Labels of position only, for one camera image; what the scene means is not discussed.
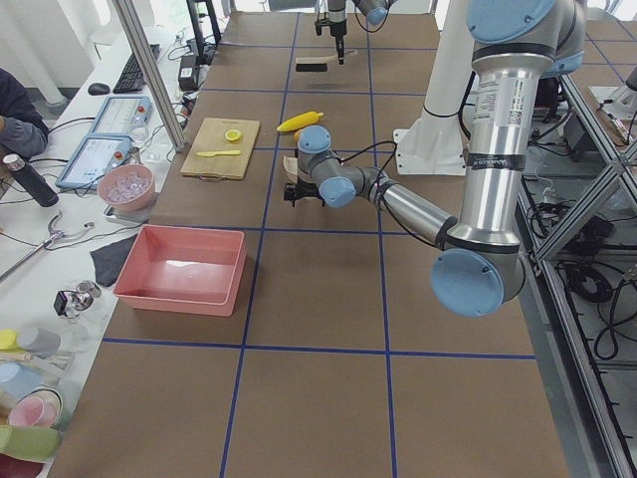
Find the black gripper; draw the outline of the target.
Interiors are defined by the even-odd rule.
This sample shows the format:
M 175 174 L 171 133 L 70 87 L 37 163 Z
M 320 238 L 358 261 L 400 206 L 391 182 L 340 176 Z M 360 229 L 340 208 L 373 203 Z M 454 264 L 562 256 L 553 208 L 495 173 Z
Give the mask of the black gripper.
M 316 198 L 323 201 L 319 194 L 319 189 L 314 183 L 307 183 L 299 180 L 296 183 L 287 182 L 284 187 L 283 199 L 295 204 L 304 198 Z
M 328 29 L 329 34 L 335 37 L 337 62 L 343 65 L 345 55 L 344 36 L 347 33 L 346 15 L 338 16 L 335 13 L 319 13 L 315 19 L 316 34 L 321 36 L 325 29 Z

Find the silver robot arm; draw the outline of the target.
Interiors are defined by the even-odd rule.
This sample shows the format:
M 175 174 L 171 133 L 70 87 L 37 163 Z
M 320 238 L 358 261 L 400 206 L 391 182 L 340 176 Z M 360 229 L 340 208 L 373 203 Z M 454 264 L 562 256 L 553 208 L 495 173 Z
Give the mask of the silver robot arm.
M 443 306 L 470 318 L 493 313 L 525 281 L 514 216 L 538 84 L 580 66 L 585 24 L 581 1 L 470 3 L 467 27 L 479 83 L 459 215 L 380 168 L 348 165 L 320 125 L 300 134 L 298 154 L 286 164 L 285 199 L 315 197 L 332 208 L 367 199 L 439 250 L 430 283 Z
M 393 1 L 381 0 L 353 0 L 351 4 L 354 12 L 364 16 L 366 29 L 368 26 L 380 28 L 386 21 Z M 324 30 L 328 30 L 334 39 L 336 60 L 340 65 L 345 59 L 345 36 L 347 34 L 347 1 L 327 0 L 316 2 L 315 30 L 320 36 Z

